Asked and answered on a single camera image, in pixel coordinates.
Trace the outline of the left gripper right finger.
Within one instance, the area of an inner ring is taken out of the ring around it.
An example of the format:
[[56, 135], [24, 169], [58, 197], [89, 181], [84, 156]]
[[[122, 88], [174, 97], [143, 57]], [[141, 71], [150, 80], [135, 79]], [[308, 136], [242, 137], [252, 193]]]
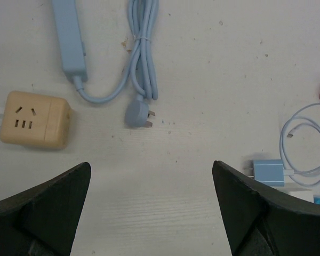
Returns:
[[222, 161], [214, 162], [212, 175], [232, 255], [320, 255], [320, 205]]

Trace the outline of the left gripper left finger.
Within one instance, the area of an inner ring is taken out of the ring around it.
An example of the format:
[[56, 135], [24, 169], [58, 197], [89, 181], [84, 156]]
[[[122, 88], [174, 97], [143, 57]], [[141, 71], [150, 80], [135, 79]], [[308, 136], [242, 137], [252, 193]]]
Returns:
[[91, 178], [89, 163], [0, 201], [0, 255], [70, 255]]

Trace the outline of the light blue charger plug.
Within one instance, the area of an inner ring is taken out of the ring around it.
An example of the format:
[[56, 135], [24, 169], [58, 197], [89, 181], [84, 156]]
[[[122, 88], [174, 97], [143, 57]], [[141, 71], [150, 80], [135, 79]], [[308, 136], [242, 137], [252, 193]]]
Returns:
[[244, 174], [270, 187], [284, 187], [285, 178], [294, 175], [281, 159], [251, 160], [243, 167]]

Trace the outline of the tan cube socket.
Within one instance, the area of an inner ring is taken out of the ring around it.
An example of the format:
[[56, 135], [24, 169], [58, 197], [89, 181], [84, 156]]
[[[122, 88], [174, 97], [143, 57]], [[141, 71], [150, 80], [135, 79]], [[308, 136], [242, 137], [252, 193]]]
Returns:
[[64, 149], [71, 112], [64, 98], [12, 91], [5, 107], [0, 107], [0, 140], [26, 147]]

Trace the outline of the blue power strip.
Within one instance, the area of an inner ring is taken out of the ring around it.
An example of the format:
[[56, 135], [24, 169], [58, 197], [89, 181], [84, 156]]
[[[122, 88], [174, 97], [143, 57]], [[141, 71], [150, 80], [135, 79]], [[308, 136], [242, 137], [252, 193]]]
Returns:
[[69, 81], [75, 76], [87, 82], [85, 47], [81, 37], [75, 1], [52, 1], [58, 42], [60, 46], [62, 70]]

